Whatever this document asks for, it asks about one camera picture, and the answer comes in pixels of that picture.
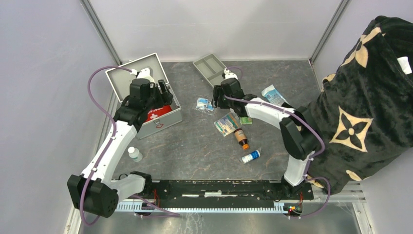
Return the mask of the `red first aid pouch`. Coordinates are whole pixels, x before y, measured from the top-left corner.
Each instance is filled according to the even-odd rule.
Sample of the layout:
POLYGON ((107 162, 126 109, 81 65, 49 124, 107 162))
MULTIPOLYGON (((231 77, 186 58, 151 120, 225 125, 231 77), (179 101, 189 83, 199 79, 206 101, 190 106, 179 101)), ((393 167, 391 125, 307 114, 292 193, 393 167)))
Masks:
POLYGON ((145 122, 152 121, 158 117, 168 114, 171 111, 172 108, 170 105, 163 106, 162 108, 152 109, 148 112, 147 120, 145 122))

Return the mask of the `blue plasters bag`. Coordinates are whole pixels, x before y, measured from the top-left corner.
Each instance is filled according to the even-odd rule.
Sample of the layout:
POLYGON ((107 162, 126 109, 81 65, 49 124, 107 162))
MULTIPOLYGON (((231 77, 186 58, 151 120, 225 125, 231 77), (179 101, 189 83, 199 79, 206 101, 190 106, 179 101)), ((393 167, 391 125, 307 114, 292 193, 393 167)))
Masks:
POLYGON ((214 107, 211 105, 209 100, 201 97, 197 99, 195 109, 206 113, 212 113, 214 111, 214 107))

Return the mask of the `bandage box packet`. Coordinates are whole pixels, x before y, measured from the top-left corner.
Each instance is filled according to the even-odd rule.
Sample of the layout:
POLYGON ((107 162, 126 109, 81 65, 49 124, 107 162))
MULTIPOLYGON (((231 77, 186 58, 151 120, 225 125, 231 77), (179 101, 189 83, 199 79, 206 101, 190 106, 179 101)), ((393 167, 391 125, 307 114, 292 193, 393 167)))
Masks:
POLYGON ((214 126, 222 136, 225 137, 238 129, 239 123, 236 115, 233 112, 229 112, 219 120, 215 121, 214 126))

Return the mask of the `green small box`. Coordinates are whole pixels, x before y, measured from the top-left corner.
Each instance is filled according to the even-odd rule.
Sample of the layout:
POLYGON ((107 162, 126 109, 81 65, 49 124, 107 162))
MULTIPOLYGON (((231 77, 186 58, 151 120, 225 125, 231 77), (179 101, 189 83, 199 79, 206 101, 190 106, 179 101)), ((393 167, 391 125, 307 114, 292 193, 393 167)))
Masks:
POLYGON ((250 117, 240 117, 240 124, 242 124, 242 125, 251 125, 251 124, 253 124, 253 120, 250 117))

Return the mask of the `grey divider tray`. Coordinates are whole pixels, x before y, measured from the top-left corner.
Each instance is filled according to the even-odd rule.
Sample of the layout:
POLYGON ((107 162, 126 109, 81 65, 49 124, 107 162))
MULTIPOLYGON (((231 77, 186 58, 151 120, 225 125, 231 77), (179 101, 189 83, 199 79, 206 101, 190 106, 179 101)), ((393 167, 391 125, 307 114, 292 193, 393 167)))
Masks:
POLYGON ((212 87, 224 80, 223 73, 227 67, 214 53, 194 61, 193 65, 212 87))

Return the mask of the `brown medicine bottle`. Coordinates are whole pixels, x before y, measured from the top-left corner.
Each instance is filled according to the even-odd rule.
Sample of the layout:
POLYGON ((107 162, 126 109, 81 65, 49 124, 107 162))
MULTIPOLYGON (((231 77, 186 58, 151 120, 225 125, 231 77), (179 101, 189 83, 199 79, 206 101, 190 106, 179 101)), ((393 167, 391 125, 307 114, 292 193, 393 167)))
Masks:
POLYGON ((243 150, 248 150, 249 144, 248 144, 248 139, 247 136, 245 135, 243 129, 238 128, 234 132, 234 136, 238 142, 238 144, 242 147, 243 150))

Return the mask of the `grey metal case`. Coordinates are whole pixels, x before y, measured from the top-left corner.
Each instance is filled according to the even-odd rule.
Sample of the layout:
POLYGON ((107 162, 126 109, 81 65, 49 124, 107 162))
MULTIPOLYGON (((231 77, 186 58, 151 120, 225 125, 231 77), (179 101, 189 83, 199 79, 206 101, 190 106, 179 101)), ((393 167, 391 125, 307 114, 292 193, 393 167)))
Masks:
POLYGON ((170 86, 157 53, 132 60, 119 68, 109 69, 105 73, 121 104, 119 110, 115 112, 114 119, 135 126, 137 128, 137 138, 148 137, 183 120, 182 108, 170 86), (152 69, 155 83, 143 78, 137 79, 130 74, 131 69, 140 71, 147 67, 152 69), (159 80, 163 80, 173 94, 173 102, 170 105, 172 111, 152 121, 145 122, 148 112, 154 109, 150 95, 151 87, 157 84, 159 80))

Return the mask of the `blue white gauze packet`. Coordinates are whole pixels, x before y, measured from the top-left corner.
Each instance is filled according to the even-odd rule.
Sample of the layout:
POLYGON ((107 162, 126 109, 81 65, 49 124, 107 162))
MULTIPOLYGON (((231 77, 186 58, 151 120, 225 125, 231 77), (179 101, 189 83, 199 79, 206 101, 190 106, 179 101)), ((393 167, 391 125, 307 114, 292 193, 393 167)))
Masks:
POLYGON ((274 85, 270 85, 264 88, 261 92, 268 102, 274 105, 282 106, 283 103, 288 103, 286 99, 280 94, 274 85))

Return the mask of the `clear white plastic bottle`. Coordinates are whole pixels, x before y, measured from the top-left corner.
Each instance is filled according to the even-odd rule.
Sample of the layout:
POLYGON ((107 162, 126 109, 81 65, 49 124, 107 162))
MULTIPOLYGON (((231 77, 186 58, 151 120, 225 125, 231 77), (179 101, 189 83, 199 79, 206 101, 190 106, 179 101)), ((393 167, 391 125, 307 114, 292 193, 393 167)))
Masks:
POLYGON ((143 158, 142 153, 135 147, 129 147, 128 154, 129 157, 135 162, 140 162, 143 158))

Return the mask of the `white blue small bottle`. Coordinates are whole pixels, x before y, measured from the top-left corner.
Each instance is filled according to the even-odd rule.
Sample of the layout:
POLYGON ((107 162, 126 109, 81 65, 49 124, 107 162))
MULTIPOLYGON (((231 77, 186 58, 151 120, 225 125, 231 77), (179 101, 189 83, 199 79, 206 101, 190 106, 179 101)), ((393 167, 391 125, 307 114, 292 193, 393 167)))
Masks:
POLYGON ((251 162, 251 161, 259 158, 260 155, 261 155, 261 154, 260 154, 260 151, 259 151, 259 150, 255 150, 255 151, 251 152, 250 154, 242 157, 242 158, 241 158, 241 161, 242 161, 244 164, 247 164, 247 163, 249 163, 249 162, 251 162))

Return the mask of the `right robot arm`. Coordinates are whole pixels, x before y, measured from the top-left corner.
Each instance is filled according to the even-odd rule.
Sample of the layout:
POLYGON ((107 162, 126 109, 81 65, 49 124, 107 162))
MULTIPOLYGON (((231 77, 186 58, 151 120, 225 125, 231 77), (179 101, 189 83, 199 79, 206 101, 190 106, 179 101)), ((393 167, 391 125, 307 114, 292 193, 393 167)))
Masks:
POLYGON ((240 117, 259 119, 280 129, 284 147, 289 153, 283 176, 286 182, 282 184, 281 192, 288 199, 298 196, 310 162, 325 150, 325 143, 310 111, 304 107, 278 106, 256 95, 245 94, 236 78, 225 79, 214 86, 211 104, 215 108, 232 109, 240 117))

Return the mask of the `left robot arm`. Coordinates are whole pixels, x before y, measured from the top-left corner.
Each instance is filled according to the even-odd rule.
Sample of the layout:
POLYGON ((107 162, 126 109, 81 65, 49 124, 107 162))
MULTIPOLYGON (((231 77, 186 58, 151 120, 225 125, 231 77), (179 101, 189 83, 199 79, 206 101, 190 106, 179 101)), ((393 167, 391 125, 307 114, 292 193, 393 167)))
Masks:
POLYGON ((111 118, 112 126, 103 145, 83 172, 71 175, 67 181, 73 205, 82 219, 85 213, 110 217, 119 202, 133 195, 143 199, 152 195, 149 174, 134 171, 117 181, 112 181, 112 177, 127 146, 148 119, 148 113, 171 105, 172 101, 173 95, 162 79, 154 83, 136 78, 131 82, 129 95, 111 118))

